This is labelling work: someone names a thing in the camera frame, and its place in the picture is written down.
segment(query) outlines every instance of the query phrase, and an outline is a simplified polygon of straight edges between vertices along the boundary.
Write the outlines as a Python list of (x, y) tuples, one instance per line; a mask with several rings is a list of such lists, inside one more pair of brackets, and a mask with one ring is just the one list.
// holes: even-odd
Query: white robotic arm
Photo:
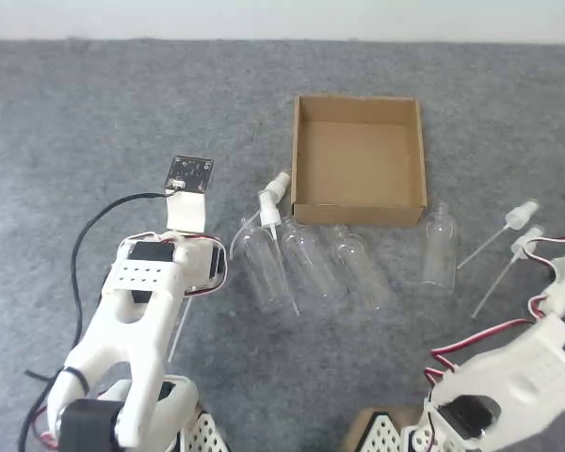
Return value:
[[(224, 246), (202, 233), (212, 165), (176, 157), (166, 182), (173, 230), (121, 242), (96, 313), (47, 397), (49, 431), (59, 450), (173, 450), (194, 425), (197, 388), (187, 378), (166, 377), (164, 361), (183, 298), (213, 292), (226, 278)], [(121, 362), (130, 364), (131, 379), (90, 398)]]

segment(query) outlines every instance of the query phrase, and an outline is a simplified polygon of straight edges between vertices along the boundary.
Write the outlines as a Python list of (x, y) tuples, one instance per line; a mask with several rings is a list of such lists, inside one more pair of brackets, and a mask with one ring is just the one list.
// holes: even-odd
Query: white wire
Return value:
[(233, 240), (230, 242), (230, 260), (231, 261), (234, 259), (234, 245), (236, 244), (236, 240), (238, 240), (238, 237), (240, 237), (242, 232), (257, 218), (258, 215), (260, 215), (259, 210), (257, 212), (255, 212), (253, 215), (251, 215), (251, 217), (241, 225), (240, 229), (238, 231), (236, 231), (236, 234), (234, 235)]
[(134, 234), (134, 235), (130, 235), (129, 237), (125, 237), (120, 242), (120, 245), (117, 248), (118, 249), (121, 248), (121, 245), (123, 245), (123, 243), (125, 243), (126, 240), (134, 240), (135, 238), (141, 238), (141, 237), (144, 237), (146, 235), (152, 235), (154, 238), (160, 239), (160, 235), (158, 233), (155, 233), (153, 231), (147, 231), (146, 233)]
[(528, 240), (527, 243), (523, 247), (524, 253), (529, 259), (532, 259), (534, 261), (545, 264), (546, 266), (549, 266), (550, 268), (553, 269), (555, 274), (557, 274), (557, 268), (555, 267), (555, 265), (551, 261), (549, 261), (548, 259), (545, 259), (543, 257), (539, 257), (539, 255), (534, 254), (533, 252), (527, 250), (527, 245), (532, 243), (532, 242), (565, 243), (565, 238), (534, 237), (534, 238)]
[(176, 351), (176, 348), (178, 347), (178, 341), (180, 340), (180, 335), (182, 334), (182, 327), (185, 325), (186, 316), (188, 315), (188, 311), (190, 311), (190, 305), (192, 304), (192, 300), (193, 298), (189, 297), (188, 301), (186, 302), (185, 311), (182, 314), (182, 318), (180, 319), (180, 324), (178, 325), (178, 331), (176, 332), (176, 337), (174, 337), (173, 343), (171, 344), (171, 348), (169, 349), (168, 363), (171, 363), (171, 360), (173, 360), (173, 353), (174, 351)]
[(548, 295), (546, 295), (546, 294), (540, 294), (540, 295), (536, 295), (536, 296), (532, 297), (531, 299), (529, 299), (527, 301), (527, 311), (529, 311), (529, 313), (532, 314), (532, 316), (536, 319), (543, 318), (543, 316), (536, 314), (536, 312), (534, 311), (534, 302), (536, 302), (538, 300), (542, 300), (542, 299), (547, 299), (547, 298), (548, 298)]

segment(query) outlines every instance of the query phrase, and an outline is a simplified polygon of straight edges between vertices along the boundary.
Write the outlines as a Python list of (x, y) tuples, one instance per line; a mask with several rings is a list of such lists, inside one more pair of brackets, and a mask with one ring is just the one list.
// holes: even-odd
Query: perforated white base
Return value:
[(186, 452), (229, 452), (211, 415), (203, 413), (186, 438)]
[(400, 452), (399, 432), (387, 414), (375, 418), (360, 452)]
[(431, 442), (430, 426), (415, 430), (412, 435), (412, 448), (415, 452), (425, 452), (426, 450), (429, 450), (430, 452), (449, 452), (449, 450), (445, 451), (440, 447), (439, 433), (436, 433), (435, 436), (436, 438), (433, 441), (433, 446), (428, 449), (429, 443)]
[[(426, 425), (419, 429), (413, 428), (405, 431), (405, 438), (409, 438), (411, 432), (414, 432), (412, 435), (412, 448), (414, 452), (427, 451), (431, 441), (431, 427)], [(452, 443), (441, 431), (436, 430), (435, 440), (433, 441), (430, 452), (464, 452), (464, 448)]]

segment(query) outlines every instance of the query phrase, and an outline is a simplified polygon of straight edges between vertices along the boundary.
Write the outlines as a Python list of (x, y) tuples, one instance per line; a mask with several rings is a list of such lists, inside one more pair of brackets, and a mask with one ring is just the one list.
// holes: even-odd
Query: brown cardboard box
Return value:
[(415, 99), (295, 102), (291, 203), (300, 222), (413, 226), (427, 207), (424, 162)]
[(416, 425), (422, 412), (423, 407), (410, 406), (366, 408), (358, 414), (352, 423), (338, 452), (356, 452), (360, 450), (363, 440), (366, 438), (368, 430), (372, 426), (372, 421), (374, 421), (379, 414), (389, 415), (395, 429), (399, 432), (404, 427)]

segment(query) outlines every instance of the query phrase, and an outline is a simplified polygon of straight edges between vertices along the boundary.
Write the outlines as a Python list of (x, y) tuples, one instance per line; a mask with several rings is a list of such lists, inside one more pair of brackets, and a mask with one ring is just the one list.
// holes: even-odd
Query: empty plastic bottle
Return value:
[(325, 301), (338, 300), (346, 293), (330, 255), (306, 226), (286, 218), (282, 222), (281, 248), (293, 276), (308, 293)]
[(439, 202), (425, 217), (423, 240), (423, 283), (445, 291), (454, 290), (458, 225), (446, 202)]
[(272, 235), (264, 228), (249, 225), (238, 242), (245, 268), (262, 308), (265, 311), (273, 311), (290, 301), (299, 315), (287, 284), (281, 255)]
[(366, 252), (362, 238), (344, 225), (336, 225), (333, 230), (334, 252), (351, 276), (350, 288), (356, 290), (366, 305), (374, 309), (393, 300), (396, 294), (383, 270)]

